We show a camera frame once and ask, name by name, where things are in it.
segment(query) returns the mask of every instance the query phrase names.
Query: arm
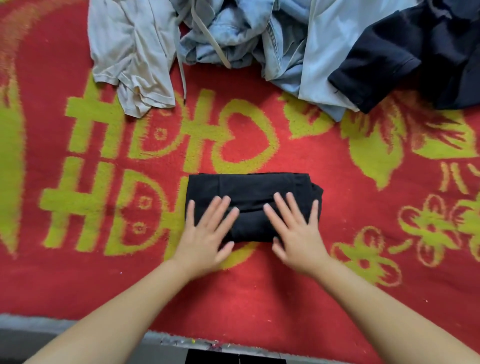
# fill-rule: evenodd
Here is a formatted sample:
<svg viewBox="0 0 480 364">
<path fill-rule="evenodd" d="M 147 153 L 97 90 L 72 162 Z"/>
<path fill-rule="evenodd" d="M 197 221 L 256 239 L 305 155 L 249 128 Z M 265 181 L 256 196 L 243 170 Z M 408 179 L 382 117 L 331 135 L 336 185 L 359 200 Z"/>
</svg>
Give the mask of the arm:
<svg viewBox="0 0 480 364">
<path fill-rule="evenodd" d="M 472 349 L 331 258 L 318 232 L 318 201 L 308 224 L 291 193 L 287 201 L 289 207 L 275 194 L 283 221 L 269 205 L 264 207 L 285 247 L 274 239 L 274 253 L 323 286 L 387 363 L 480 363 Z"/>
<path fill-rule="evenodd" d="M 218 251 L 238 217 L 234 208 L 221 223 L 230 198 L 213 199 L 197 226 L 194 203 L 187 208 L 185 230 L 175 255 L 126 291 L 96 309 L 42 348 L 28 364 L 120 364 L 127 361 L 162 308 L 190 280 L 215 270 L 233 242 Z"/>
</svg>

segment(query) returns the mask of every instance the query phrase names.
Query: folded black garment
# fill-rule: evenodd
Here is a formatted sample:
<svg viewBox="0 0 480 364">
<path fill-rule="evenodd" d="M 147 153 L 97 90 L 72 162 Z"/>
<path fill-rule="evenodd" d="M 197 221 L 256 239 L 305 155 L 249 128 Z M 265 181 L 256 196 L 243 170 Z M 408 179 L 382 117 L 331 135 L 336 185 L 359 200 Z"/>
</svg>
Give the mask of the folded black garment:
<svg viewBox="0 0 480 364">
<path fill-rule="evenodd" d="M 480 0 L 430 0 L 367 27 L 328 81 L 364 113 L 406 75 L 436 109 L 480 104 Z"/>
<path fill-rule="evenodd" d="M 278 234 L 263 211 L 269 203 L 280 216 L 273 200 L 275 192 L 283 198 L 292 192 L 300 211 L 308 221 L 312 203 L 318 200 L 318 217 L 322 210 L 323 190 L 310 181 L 308 174 L 258 173 L 258 174 L 193 174 L 189 176 L 186 204 L 195 201 L 195 224 L 207 210 L 215 196 L 229 196 L 226 214 L 238 207 L 240 215 L 223 242 L 268 242 Z"/>
</svg>

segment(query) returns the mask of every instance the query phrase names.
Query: red rug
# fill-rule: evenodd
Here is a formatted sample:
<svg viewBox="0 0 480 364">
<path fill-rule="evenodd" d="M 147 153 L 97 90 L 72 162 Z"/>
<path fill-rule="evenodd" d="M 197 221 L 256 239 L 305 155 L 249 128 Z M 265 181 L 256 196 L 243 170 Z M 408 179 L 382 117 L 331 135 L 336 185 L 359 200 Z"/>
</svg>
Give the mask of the red rug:
<svg viewBox="0 0 480 364">
<path fill-rule="evenodd" d="M 135 283 L 172 255 L 190 173 L 307 172 L 331 254 L 480 350 L 479 108 L 396 91 L 334 124 L 258 67 L 199 64 L 185 107 L 125 120 L 92 82 L 87 1 L 0 2 L 0 312 L 79 319 Z M 152 329 L 380 361 L 265 243 L 188 285 Z"/>
</svg>

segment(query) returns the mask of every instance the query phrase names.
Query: hand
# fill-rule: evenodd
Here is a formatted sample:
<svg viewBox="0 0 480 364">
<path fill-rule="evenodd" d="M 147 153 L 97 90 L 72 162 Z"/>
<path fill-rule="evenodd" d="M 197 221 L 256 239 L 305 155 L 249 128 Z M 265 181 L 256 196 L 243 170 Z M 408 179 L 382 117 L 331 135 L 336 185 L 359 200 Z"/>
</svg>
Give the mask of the hand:
<svg viewBox="0 0 480 364">
<path fill-rule="evenodd" d="M 285 249 L 282 248 L 278 238 L 274 238 L 273 252 L 292 269 L 309 276 L 314 275 L 331 259 L 318 231 L 318 200 L 313 202 L 308 224 L 292 192 L 287 193 L 290 208 L 278 192 L 274 194 L 274 200 L 283 221 L 269 204 L 264 205 L 264 211 L 280 235 Z"/>
<path fill-rule="evenodd" d="M 218 251 L 222 239 L 239 215 L 238 208 L 234 207 L 220 224 L 229 205 L 230 197 L 221 199 L 216 196 L 195 226 L 195 202 L 188 202 L 185 230 L 172 260 L 186 272 L 189 280 L 216 270 L 232 252 L 233 242 L 227 243 Z"/>
</svg>

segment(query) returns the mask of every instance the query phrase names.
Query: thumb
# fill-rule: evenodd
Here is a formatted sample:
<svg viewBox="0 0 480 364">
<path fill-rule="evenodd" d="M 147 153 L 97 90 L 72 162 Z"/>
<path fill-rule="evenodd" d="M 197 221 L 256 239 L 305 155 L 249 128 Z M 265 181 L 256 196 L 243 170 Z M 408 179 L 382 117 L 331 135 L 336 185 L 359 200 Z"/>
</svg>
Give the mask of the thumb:
<svg viewBox="0 0 480 364">
<path fill-rule="evenodd" d="M 215 263 L 220 264 L 225 259 L 227 259 L 230 253 L 232 252 L 232 249 L 234 246 L 235 246 L 234 242 L 226 243 L 225 246 L 216 254 Z"/>
<path fill-rule="evenodd" d="M 287 253 L 285 253 L 285 250 L 282 248 L 280 240 L 277 237 L 273 238 L 272 250 L 278 259 L 280 259 L 283 263 L 287 262 Z"/>
</svg>

